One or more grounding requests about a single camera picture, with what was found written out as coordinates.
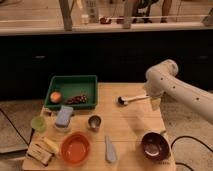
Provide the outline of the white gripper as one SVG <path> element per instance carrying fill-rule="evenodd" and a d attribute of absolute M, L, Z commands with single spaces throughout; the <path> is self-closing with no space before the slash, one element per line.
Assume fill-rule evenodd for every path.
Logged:
<path fill-rule="evenodd" d="M 164 94 L 164 91 L 151 81 L 147 81 L 145 83 L 144 90 L 146 91 L 146 94 L 151 98 L 150 104 L 151 104 L 152 110 L 153 111 L 158 110 L 161 104 L 160 97 Z"/>

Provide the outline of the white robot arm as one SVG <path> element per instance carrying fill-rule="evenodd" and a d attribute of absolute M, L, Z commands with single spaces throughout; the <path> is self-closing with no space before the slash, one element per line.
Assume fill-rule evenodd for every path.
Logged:
<path fill-rule="evenodd" d="M 147 94 L 155 98 L 166 92 L 213 125 L 213 94 L 177 79 L 178 71 L 171 59 L 150 67 L 145 73 Z"/>

